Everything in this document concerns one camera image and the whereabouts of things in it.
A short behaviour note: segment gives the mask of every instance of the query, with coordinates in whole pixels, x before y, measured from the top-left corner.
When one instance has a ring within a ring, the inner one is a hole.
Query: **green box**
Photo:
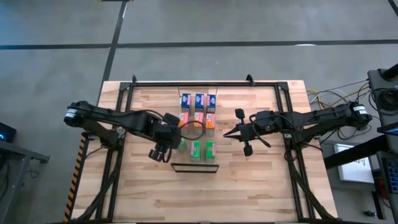
[[[200,161],[200,141],[192,141],[191,146],[191,160]]]
[[[216,142],[206,142],[206,162],[214,163],[216,159]]]
[[[178,151],[179,153],[184,153],[186,149],[187,142],[185,141],[185,139],[181,138],[180,144],[178,145]]]

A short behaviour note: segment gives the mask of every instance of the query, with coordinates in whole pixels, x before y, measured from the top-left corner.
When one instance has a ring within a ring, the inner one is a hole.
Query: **orange box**
[[[193,120],[203,123],[203,117],[204,114],[202,112],[195,112]],[[202,132],[202,125],[197,122],[194,122],[193,127],[195,128],[195,134],[200,135]]]
[[[203,116],[204,116],[204,114],[203,114],[202,112],[195,112],[194,120],[203,123]],[[195,122],[195,123],[193,124],[193,126],[194,126],[195,128],[201,128],[201,124],[199,124],[199,123],[197,123],[197,122]]]
[[[184,124],[188,123],[188,120],[189,120],[189,113],[180,113],[180,122],[178,124],[178,127],[181,128]],[[189,134],[189,125],[190,124],[187,124],[181,129],[181,134],[183,135]]]
[[[206,115],[206,135],[214,136],[215,128],[216,128],[216,115],[208,113]]]

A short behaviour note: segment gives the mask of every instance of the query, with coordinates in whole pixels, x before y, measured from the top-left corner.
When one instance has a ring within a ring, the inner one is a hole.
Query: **white label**
[[[366,111],[366,108],[364,106],[356,106],[353,109],[354,109],[354,111],[358,111],[358,110],[365,110]]]
[[[69,118],[74,118],[74,117],[75,117],[75,114],[74,114],[74,113],[66,113],[65,116],[67,116],[67,117],[69,117]]]
[[[67,116],[69,118],[74,118],[76,112],[77,112],[76,109],[69,109],[65,116]]]

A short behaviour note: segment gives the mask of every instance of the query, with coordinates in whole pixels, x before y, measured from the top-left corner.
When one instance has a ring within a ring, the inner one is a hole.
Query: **black stand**
[[[8,190],[0,202],[0,224],[6,223],[7,214],[14,206],[17,194],[22,187],[22,181],[29,168],[30,160],[37,159],[40,163],[48,163],[50,156],[18,147],[6,141],[0,141],[0,168],[6,166],[8,159],[16,160],[17,168],[12,172],[12,181],[9,183]]]
[[[382,135],[352,147],[351,149],[328,156],[324,158],[323,161],[325,162],[326,169],[330,169],[375,155],[379,151],[388,151],[387,149],[387,138],[385,135]]]

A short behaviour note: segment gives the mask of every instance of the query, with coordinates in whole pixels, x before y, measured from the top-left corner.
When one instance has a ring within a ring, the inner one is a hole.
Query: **yellow cable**
[[[343,100],[343,99],[345,99],[345,98],[347,98],[347,97],[349,97],[349,96],[352,96],[352,95],[354,95],[354,94],[356,94],[356,93],[358,93],[358,92],[360,92],[360,91],[362,91],[362,90],[365,90],[365,89],[367,89],[367,88],[369,88],[369,86],[367,86],[367,87],[365,87],[365,88],[361,88],[361,89],[358,90],[358,91],[355,91],[355,92],[353,92],[353,93],[350,93],[349,95],[346,95],[346,96],[342,97],[342,98],[339,99],[338,101],[332,103],[328,108],[332,107],[333,105],[335,105],[336,103],[340,102],[341,100]]]
[[[318,94],[318,92],[315,91],[315,90],[313,90],[313,89],[306,89],[306,91],[312,91],[313,93]],[[321,104],[321,96],[318,95],[317,98],[318,98],[319,108],[321,108],[321,110],[322,110],[322,109],[325,109],[325,108],[323,107],[323,105]]]

